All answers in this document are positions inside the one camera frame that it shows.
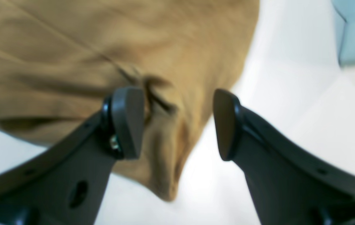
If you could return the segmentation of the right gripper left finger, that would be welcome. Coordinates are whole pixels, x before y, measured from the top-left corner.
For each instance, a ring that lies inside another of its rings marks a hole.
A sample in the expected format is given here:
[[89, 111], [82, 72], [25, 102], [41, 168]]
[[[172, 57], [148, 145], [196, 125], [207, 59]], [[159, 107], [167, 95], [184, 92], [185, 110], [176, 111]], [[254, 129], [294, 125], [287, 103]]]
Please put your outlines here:
[[115, 163], [140, 156], [144, 98], [116, 89], [62, 141], [0, 174], [0, 225], [93, 225]]

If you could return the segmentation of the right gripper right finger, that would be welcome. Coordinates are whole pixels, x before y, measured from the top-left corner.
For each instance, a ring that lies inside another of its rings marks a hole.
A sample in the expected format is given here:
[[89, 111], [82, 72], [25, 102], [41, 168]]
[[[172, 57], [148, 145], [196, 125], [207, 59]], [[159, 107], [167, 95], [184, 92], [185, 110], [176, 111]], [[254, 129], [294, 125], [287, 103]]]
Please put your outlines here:
[[355, 225], [355, 176], [305, 151], [217, 89], [219, 155], [244, 173], [262, 225]]

